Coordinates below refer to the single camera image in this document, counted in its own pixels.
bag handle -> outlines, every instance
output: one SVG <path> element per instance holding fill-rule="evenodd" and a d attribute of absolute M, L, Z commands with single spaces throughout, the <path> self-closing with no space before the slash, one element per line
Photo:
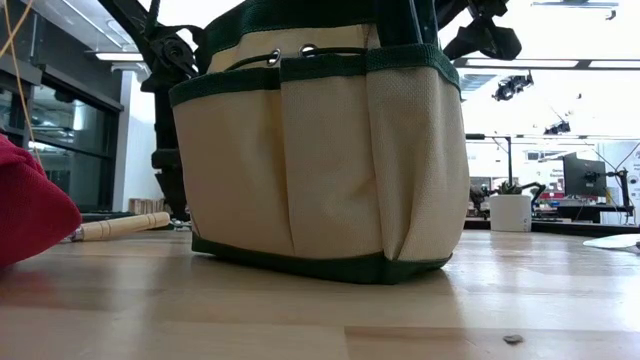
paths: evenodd
<path fill-rule="evenodd" d="M 434 0 L 374 0 L 380 44 L 438 45 Z"/>
<path fill-rule="evenodd" d="M 445 55 L 455 60 L 480 51 L 494 59 L 515 59 L 522 50 L 516 33 L 493 22 L 493 17 L 503 16 L 507 12 L 506 3 L 505 0 L 468 0 L 465 6 L 469 7 L 473 21 L 458 30 L 458 35 L 444 48 Z"/>
<path fill-rule="evenodd" d="M 173 35 L 180 30 L 187 29 L 193 37 L 193 42 L 200 46 L 204 40 L 204 30 L 195 25 L 158 26 L 158 15 L 160 14 L 160 1 L 152 0 L 149 6 L 149 15 L 144 27 L 144 35 L 149 40 L 161 39 L 165 36 Z"/>

beige tool bag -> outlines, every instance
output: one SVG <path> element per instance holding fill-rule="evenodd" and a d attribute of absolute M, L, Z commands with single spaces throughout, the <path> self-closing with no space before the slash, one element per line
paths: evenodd
<path fill-rule="evenodd" d="M 442 267 L 469 191 L 455 68 L 380 47 L 367 1 L 267 3 L 211 23 L 208 73 L 171 91 L 193 250 L 355 283 Z"/>

wooden tabletop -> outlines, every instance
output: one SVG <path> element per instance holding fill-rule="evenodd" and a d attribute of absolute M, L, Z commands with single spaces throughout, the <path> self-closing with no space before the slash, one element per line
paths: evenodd
<path fill-rule="evenodd" d="M 221 263 L 184 233 L 60 244 L 0 272 L 0 359 L 639 359 L 640 256 L 583 240 L 470 231 L 397 286 Z"/>

bag pocket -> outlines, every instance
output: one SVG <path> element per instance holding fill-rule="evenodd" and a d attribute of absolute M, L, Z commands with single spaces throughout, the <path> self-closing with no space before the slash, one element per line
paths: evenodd
<path fill-rule="evenodd" d="M 205 75 L 171 91 L 197 235 L 293 255 L 277 69 Z"/>
<path fill-rule="evenodd" d="M 385 256 L 447 259 L 469 170 L 455 68 L 431 45 L 369 51 L 367 93 Z"/>
<path fill-rule="evenodd" d="M 280 71 L 296 256 L 380 253 L 364 56 L 284 59 Z"/>

red cloth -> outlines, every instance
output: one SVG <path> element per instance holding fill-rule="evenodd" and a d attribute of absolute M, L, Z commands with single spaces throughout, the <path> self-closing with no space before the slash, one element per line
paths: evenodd
<path fill-rule="evenodd" d="M 81 221 L 31 154 L 0 134 L 0 267 L 47 250 Z"/>

